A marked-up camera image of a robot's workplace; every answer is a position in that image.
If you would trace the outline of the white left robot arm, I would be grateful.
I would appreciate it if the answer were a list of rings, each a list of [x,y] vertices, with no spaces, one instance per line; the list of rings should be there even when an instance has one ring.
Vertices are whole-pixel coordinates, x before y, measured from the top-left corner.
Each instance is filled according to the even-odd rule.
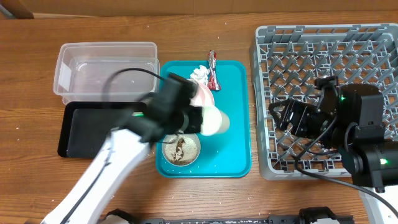
[[[197,83],[170,74],[142,113],[125,110],[90,166],[43,223],[96,223],[150,147],[171,134],[198,133],[201,108],[191,104]]]

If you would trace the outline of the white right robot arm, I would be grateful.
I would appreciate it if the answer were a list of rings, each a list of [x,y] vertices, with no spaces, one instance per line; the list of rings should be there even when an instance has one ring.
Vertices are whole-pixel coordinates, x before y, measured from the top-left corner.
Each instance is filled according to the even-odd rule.
[[[385,138],[384,97],[368,84],[322,84],[319,106],[288,99],[269,105],[277,129],[291,129],[309,143],[294,158],[300,173],[358,190],[370,223],[397,223],[397,142]],[[301,157],[320,143],[341,155],[352,181],[304,169]]]

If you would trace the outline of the cream paper cup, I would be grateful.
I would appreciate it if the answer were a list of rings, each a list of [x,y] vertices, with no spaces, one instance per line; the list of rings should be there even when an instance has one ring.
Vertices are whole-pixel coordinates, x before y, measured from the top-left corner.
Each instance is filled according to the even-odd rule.
[[[230,120],[227,114],[215,106],[204,106],[202,108],[202,124],[200,134],[212,136],[227,132],[230,126]]]

